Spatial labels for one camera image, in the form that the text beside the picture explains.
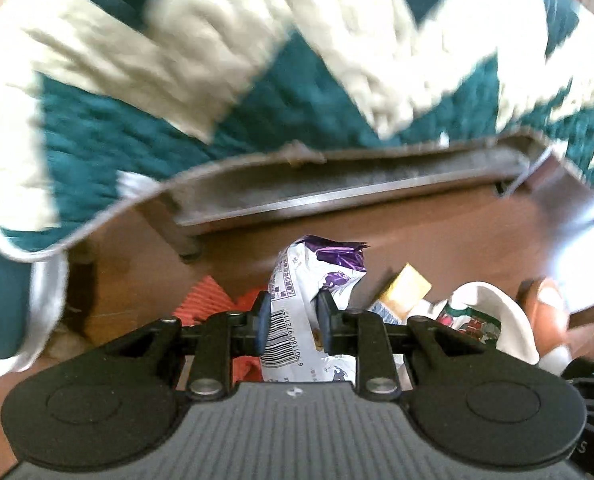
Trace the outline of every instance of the teal and white quilt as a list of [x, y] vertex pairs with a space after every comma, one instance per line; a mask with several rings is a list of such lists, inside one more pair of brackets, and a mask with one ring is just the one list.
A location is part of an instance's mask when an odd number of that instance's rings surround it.
[[295, 140], [440, 150], [520, 126], [594, 186], [594, 16], [574, 0], [9, 0], [0, 252], [45, 259]]

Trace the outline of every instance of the white plastic bag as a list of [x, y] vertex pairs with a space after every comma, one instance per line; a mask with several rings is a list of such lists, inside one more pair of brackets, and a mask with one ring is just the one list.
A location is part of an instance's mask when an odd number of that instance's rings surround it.
[[264, 381], [355, 380], [355, 358], [329, 356], [321, 347], [313, 300], [327, 288], [339, 310], [366, 273], [362, 243], [305, 236], [280, 254], [268, 283], [271, 323], [261, 356]]

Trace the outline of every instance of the snack bag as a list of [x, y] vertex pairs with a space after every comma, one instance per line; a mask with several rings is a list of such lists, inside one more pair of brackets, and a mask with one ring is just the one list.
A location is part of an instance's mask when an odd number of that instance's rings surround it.
[[313, 300], [327, 288], [339, 310], [365, 275], [363, 243], [305, 236], [284, 250], [268, 283], [271, 320], [261, 356], [264, 381], [355, 381], [355, 358], [329, 356], [319, 340]]

